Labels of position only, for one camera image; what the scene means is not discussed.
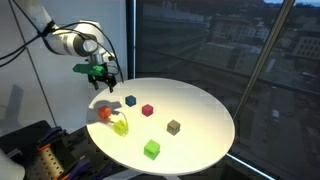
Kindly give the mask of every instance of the green cube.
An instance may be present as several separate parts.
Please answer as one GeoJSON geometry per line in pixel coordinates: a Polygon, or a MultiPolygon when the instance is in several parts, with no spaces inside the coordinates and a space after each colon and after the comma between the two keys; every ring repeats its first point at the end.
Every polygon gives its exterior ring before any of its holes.
{"type": "Polygon", "coordinates": [[[144,146],[144,155],[146,155],[148,158],[152,160],[155,160],[159,153],[160,153],[160,144],[158,144],[153,140],[150,140],[144,146]]]}
{"type": "Polygon", "coordinates": [[[120,121],[114,123],[113,130],[119,136],[124,136],[128,133],[128,124],[126,121],[120,120],[120,121]]]}

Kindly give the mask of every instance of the blue cube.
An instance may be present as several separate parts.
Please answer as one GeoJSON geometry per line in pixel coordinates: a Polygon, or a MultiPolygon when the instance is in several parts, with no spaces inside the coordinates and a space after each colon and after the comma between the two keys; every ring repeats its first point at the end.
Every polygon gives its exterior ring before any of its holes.
{"type": "Polygon", "coordinates": [[[134,106],[136,104],[136,98],[132,95],[126,97],[126,104],[131,107],[134,106]]]}

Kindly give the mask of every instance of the cube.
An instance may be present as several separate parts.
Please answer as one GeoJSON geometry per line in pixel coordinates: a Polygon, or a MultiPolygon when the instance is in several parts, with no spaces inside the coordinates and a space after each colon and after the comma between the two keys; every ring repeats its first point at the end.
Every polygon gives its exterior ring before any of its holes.
{"type": "Polygon", "coordinates": [[[153,114],[153,107],[150,106],[149,104],[144,105],[142,107],[142,114],[149,117],[151,114],[153,114]]]}
{"type": "Polygon", "coordinates": [[[144,155],[152,160],[155,160],[159,153],[160,144],[152,139],[144,146],[144,155]]]}
{"type": "Polygon", "coordinates": [[[119,136],[124,136],[128,133],[128,124],[125,120],[119,120],[114,123],[113,130],[119,136]]]}
{"type": "Polygon", "coordinates": [[[136,102],[136,98],[135,98],[134,96],[130,95],[130,96],[127,96],[127,97],[126,97],[126,104],[127,104],[129,107],[134,106],[136,103],[137,103],[137,102],[136,102]]]}
{"type": "Polygon", "coordinates": [[[98,115],[102,119],[107,119],[111,116],[111,109],[108,106],[98,108],[98,115]]]}
{"type": "Polygon", "coordinates": [[[180,123],[175,120],[170,121],[167,126],[167,131],[175,136],[180,131],[180,123]]]}

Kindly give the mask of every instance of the white wall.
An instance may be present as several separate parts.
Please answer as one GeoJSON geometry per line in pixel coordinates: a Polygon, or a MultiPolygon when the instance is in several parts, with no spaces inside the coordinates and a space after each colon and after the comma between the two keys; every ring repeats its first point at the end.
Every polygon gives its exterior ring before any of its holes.
{"type": "MultiPolygon", "coordinates": [[[[43,5],[58,25],[81,19],[99,21],[115,47],[127,79],[125,1],[43,0],[43,5]]],[[[31,39],[36,35],[35,30],[19,10],[15,10],[26,39],[31,39]]],[[[3,56],[23,44],[7,1],[0,1],[0,23],[0,56],[3,56]]],[[[58,125],[69,132],[85,126],[87,106],[99,91],[88,83],[86,75],[72,71],[75,64],[85,63],[84,58],[52,54],[41,40],[29,49],[58,125]]],[[[101,91],[107,86],[100,84],[100,87],[101,91]]],[[[0,68],[0,135],[42,119],[53,126],[25,52],[15,62],[0,68]]]]}

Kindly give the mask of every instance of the city view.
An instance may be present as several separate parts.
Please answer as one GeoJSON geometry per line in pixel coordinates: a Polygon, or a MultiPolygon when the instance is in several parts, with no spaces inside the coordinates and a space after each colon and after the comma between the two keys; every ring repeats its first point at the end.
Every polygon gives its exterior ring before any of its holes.
{"type": "MultiPolygon", "coordinates": [[[[281,4],[142,2],[136,77],[198,86],[233,116],[281,4]]],[[[319,76],[320,7],[297,2],[240,118],[234,119],[234,147],[281,169],[287,178],[320,179],[319,76]]]]}

